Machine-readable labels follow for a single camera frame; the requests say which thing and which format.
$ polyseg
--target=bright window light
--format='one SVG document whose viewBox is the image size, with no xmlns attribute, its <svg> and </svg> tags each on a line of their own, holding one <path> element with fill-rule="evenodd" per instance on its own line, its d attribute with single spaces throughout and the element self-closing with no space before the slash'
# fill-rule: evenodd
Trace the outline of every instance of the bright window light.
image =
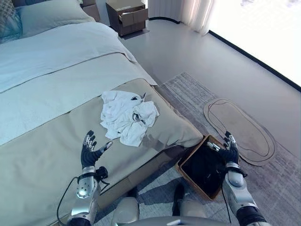
<svg viewBox="0 0 301 226">
<path fill-rule="evenodd" d="M 301 86 L 300 2 L 217 0 L 210 30 Z"/>
</svg>

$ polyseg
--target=carpet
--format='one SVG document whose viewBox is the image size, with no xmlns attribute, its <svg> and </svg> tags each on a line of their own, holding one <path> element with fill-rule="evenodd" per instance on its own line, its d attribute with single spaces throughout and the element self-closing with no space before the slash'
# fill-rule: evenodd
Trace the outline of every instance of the carpet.
<svg viewBox="0 0 301 226">
<path fill-rule="evenodd" d="M 203 135 L 211 134 L 223 141 L 203 114 L 206 103 L 217 98 L 217 95 L 187 73 L 174 77 L 159 86 L 157 90 Z M 171 161 L 137 186 L 140 219 L 171 216 L 174 189 L 181 182 L 185 187 L 185 199 L 198 200 L 203 204 L 208 218 L 228 222 L 222 195 L 219 194 L 214 202 L 203 199 L 175 170 L 175 163 L 176 161 Z M 277 154 L 268 164 L 257 167 L 240 161 L 240 165 L 249 175 L 246 177 L 248 190 L 266 220 L 273 226 L 299 226 L 301 222 L 300 160 L 278 144 Z M 121 198 L 97 214 L 95 226 L 111 224 L 114 209 Z M 230 216 L 232 225 L 238 226 L 238 221 L 232 213 Z"/>
<path fill-rule="evenodd" d="M 229 131 L 235 137 L 239 155 L 246 162 L 263 166 L 274 158 L 277 145 L 273 136 L 235 103 L 214 99 L 205 105 L 204 115 L 221 136 Z"/>
</svg>

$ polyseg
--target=black glove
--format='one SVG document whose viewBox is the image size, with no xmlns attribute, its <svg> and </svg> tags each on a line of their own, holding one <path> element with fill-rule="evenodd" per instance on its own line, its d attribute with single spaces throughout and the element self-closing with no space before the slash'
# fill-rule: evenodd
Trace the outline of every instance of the black glove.
<svg viewBox="0 0 301 226">
<path fill-rule="evenodd" d="M 239 152 L 236 143 L 234 143 L 235 140 L 233 136 L 233 139 L 230 136 L 232 135 L 227 131 L 226 137 L 224 138 L 224 140 L 227 142 L 227 144 L 224 144 L 224 147 L 226 147 L 226 149 L 220 149 L 218 153 L 223 157 L 226 163 L 234 162 L 238 165 Z"/>
<path fill-rule="evenodd" d="M 112 145 L 112 142 L 108 142 L 99 150 L 94 152 L 93 149 L 97 142 L 93 142 L 95 139 L 95 136 L 93 136 L 93 134 L 94 132 L 90 130 L 84 138 L 80 157 L 82 168 L 95 166 L 96 161 L 100 158 L 104 151 L 106 151 Z"/>
</svg>

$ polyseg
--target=gray pillow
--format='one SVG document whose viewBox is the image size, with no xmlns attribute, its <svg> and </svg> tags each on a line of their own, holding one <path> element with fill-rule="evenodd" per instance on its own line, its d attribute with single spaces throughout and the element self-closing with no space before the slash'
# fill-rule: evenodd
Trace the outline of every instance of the gray pillow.
<svg viewBox="0 0 301 226">
<path fill-rule="evenodd" d="M 22 24 L 11 0 L 0 0 L 0 44 L 18 39 Z"/>
<path fill-rule="evenodd" d="M 22 21 L 23 38 L 67 24 L 95 21 L 81 9 L 77 0 L 44 1 L 24 6 L 18 13 Z"/>
</svg>

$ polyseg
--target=white towel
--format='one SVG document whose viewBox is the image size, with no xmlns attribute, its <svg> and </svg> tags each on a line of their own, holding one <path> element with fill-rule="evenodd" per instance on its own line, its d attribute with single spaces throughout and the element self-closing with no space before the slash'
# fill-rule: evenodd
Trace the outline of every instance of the white towel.
<svg viewBox="0 0 301 226">
<path fill-rule="evenodd" d="M 148 127 L 159 116 L 154 102 L 144 102 L 138 94 L 124 91 L 106 91 L 102 94 L 103 111 L 100 124 L 108 131 L 106 137 L 120 138 L 124 145 L 138 147 Z"/>
</svg>

